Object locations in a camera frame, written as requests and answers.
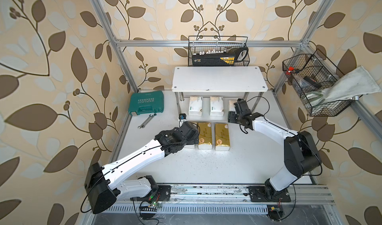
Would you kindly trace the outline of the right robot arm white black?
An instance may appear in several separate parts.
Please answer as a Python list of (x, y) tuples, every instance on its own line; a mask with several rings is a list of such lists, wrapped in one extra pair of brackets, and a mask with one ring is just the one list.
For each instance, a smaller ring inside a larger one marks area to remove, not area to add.
[(238, 99), (233, 106), (235, 111), (228, 115), (230, 123), (238, 124), (244, 133), (248, 129), (262, 133), (284, 147), (284, 166), (264, 183), (267, 200), (278, 197), (306, 173), (322, 167), (322, 159), (309, 132), (282, 127), (263, 114), (253, 113), (244, 99)]

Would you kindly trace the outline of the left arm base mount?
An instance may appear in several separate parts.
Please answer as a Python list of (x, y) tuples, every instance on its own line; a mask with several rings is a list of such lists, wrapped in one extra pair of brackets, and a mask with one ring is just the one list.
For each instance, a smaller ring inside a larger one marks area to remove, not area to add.
[(170, 185), (159, 185), (158, 190), (155, 194), (148, 194), (145, 197), (134, 197), (130, 198), (131, 201), (146, 201), (149, 203), (154, 202), (164, 202), (169, 201), (171, 197), (171, 186)]

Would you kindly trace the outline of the white tissue pack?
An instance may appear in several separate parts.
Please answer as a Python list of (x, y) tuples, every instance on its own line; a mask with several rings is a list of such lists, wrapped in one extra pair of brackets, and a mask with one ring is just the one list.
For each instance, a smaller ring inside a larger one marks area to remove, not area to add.
[(203, 97), (191, 96), (189, 100), (189, 116), (202, 116), (203, 114)]
[(220, 96), (210, 97), (210, 116), (224, 116), (224, 99)]
[(236, 112), (234, 104), (236, 103), (235, 100), (229, 100), (229, 112)]

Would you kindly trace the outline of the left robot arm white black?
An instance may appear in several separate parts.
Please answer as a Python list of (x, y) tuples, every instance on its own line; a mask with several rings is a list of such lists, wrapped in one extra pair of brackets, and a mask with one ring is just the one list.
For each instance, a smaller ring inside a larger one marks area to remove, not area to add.
[(145, 166), (198, 142), (199, 135), (199, 126), (185, 121), (180, 127), (161, 131), (148, 144), (120, 160), (104, 166), (98, 162), (90, 165), (84, 183), (90, 211), (99, 214), (117, 200), (156, 194), (159, 187), (152, 176), (128, 178)]

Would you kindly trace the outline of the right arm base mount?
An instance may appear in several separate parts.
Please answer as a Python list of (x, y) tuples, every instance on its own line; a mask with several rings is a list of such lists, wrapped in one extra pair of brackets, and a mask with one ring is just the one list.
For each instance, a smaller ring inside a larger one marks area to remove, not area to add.
[(291, 202), (287, 189), (275, 191), (270, 186), (249, 186), (247, 187), (251, 202)]

